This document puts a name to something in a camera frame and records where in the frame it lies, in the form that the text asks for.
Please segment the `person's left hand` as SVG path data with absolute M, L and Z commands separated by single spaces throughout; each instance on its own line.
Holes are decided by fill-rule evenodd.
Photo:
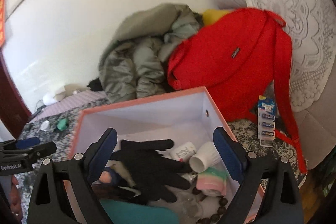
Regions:
M 17 188 L 18 185 L 19 185 L 19 182 L 17 178 L 14 175 L 12 175 L 11 176 L 11 192 L 10 192 L 10 199 L 11 199 L 10 209 L 15 219 L 19 223 L 21 223 L 23 214 L 22 214 L 22 207 L 21 207 L 21 196 Z

